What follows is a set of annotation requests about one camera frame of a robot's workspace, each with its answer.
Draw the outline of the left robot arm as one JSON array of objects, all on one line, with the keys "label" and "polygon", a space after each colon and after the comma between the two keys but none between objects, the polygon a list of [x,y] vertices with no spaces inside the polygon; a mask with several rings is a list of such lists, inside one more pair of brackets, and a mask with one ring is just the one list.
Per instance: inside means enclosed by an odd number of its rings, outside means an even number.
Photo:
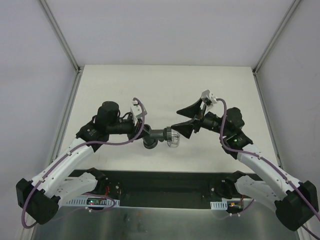
[{"label": "left robot arm", "polygon": [[145,126],[146,110],[138,98],[133,98],[130,111],[120,116],[119,105],[105,101],[97,114],[82,126],[67,149],[46,169],[30,180],[20,179],[16,186],[17,203],[22,209],[21,224],[31,229],[36,224],[49,222],[64,202],[84,193],[96,195],[105,191],[105,178],[96,170],[85,172],[83,177],[64,184],[64,180],[101,146],[112,145],[110,135],[126,134],[128,140],[117,142],[123,146],[135,141]]}]

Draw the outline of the grey pipe tee fitting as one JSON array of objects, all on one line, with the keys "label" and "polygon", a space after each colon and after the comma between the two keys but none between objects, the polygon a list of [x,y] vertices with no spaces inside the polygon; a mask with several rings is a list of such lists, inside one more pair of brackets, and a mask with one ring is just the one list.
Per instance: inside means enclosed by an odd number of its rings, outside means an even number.
[{"label": "grey pipe tee fitting", "polygon": [[148,150],[154,149],[158,145],[158,142],[166,141],[167,144],[170,146],[170,144],[173,141],[172,129],[169,126],[163,129],[152,129],[147,124],[143,127],[141,135],[143,140],[143,146]]}]

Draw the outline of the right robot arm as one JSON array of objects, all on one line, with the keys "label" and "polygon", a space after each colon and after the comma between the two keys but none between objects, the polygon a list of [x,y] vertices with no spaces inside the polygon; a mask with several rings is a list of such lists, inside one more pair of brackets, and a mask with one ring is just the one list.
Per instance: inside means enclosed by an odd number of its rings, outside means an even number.
[{"label": "right robot arm", "polygon": [[260,178],[256,181],[240,171],[233,173],[225,184],[228,196],[241,194],[256,200],[274,212],[291,231],[320,216],[315,185],[308,180],[300,181],[264,157],[244,134],[245,123],[239,108],[228,108],[222,98],[205,97],[176,113],[190,120],[172,125],[173,130],[187,139],[201,128],[218,133],[224,151]]}]

